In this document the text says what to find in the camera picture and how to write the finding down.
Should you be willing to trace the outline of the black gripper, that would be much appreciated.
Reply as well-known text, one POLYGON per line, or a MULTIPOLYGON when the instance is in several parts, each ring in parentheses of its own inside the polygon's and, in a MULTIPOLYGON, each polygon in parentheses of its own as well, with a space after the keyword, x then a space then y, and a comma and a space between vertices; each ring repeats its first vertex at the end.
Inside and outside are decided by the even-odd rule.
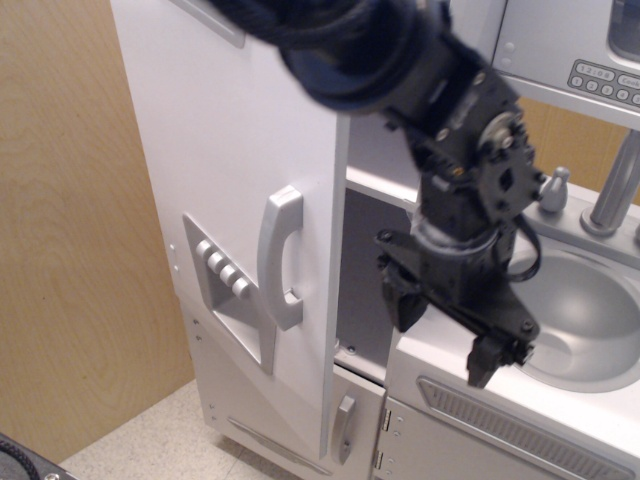
POLYGON ((538 273, 540 241, 524 219, 467 242, 424 226, 412 234, 385 229, 374 238, 391 323, 404 333, 428 306, 444 312, 478 336, 467 357, 467 383, 485 388, 498 369, 522 366, 533 353, 540 327, 512 284, 538 273))

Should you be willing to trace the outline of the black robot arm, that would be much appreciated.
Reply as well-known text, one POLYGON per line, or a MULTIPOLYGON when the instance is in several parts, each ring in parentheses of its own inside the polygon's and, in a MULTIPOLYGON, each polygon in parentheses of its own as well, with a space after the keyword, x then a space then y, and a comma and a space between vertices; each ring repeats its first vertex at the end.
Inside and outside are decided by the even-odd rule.
POLYGON ((383 230, 382 291, 410 329, 429 306, 475 338, 468 382, 524 364, 539 326, 512 284, 515 239, 539 239, 524 211, 541 197, 517 94, 453 33, 441 1, 219 1, 234 25, 275 46, 316 102, 378 114, 400 130, 420 176, 410 233, 383 230))

